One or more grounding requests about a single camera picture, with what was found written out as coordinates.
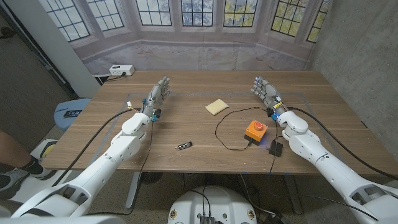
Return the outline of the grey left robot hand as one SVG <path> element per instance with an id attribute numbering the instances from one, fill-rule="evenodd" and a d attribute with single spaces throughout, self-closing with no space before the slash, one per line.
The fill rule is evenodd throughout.
<path id="1" fill-rule="evenodd" d="M 151 89 L 147 96 L 147 100 L 143 105 L 142 113 L 148 117 L 153 117 L 156 110 L 161 109 L 163 102 L 170 95 L 169 90 L 170 78 L 164 76 Z"/>

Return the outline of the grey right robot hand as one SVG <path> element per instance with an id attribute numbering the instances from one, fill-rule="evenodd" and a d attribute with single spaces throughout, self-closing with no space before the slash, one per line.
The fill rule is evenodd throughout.
<path id="1" fill-rule="evenodd" d="M 251 92 L 263 101 L 268 117 L 273 117 L 276 120 L 281 114 L 288 111 L 279 92 L 265 78 L 256 77 Z"/>

